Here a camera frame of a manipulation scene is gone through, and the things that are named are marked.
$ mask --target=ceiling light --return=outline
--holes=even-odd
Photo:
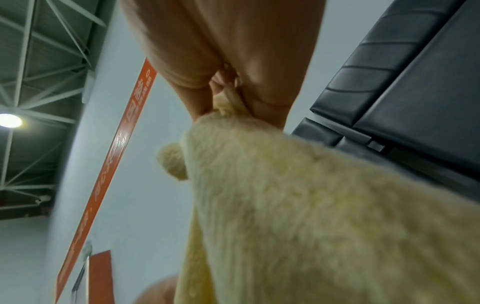
[[[18,128],[22,125],[22,120],[17,115],[2,113],[0,114],[0,126],[5,128]]]

